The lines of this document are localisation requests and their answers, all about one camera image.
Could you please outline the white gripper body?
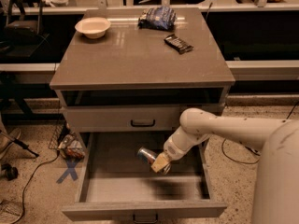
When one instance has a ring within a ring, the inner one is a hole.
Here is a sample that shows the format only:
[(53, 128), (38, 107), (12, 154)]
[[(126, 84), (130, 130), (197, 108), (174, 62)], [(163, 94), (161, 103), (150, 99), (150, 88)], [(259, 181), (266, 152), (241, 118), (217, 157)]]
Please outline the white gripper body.
[(184, 157), (189, 150), (200, 143), (198, 135), (187, 133), (179, 126), (164, 143), (164, 153), (170, 161), (177, 161)]

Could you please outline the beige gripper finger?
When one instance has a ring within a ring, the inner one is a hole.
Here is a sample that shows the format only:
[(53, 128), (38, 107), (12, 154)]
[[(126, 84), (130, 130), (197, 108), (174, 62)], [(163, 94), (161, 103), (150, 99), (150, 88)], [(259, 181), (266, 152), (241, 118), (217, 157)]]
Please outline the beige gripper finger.
[(157, 158), (151, 165), (151, 169), (155, 173), (162, 173), (163, 175), (166, 175), (171, 167), (170, 162), (171, 160), (168, 155), (165, 152), (162, 152), (157, 156)]

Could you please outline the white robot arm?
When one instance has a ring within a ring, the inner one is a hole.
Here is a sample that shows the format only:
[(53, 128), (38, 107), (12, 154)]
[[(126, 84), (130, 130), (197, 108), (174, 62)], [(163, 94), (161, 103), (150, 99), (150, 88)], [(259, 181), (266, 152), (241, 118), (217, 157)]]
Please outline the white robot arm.
[(261, 152), (251, 224), (299, 224), (299, 120), (220, 117), (189, 108), (152, 170), (162, 171), (212, 134)]

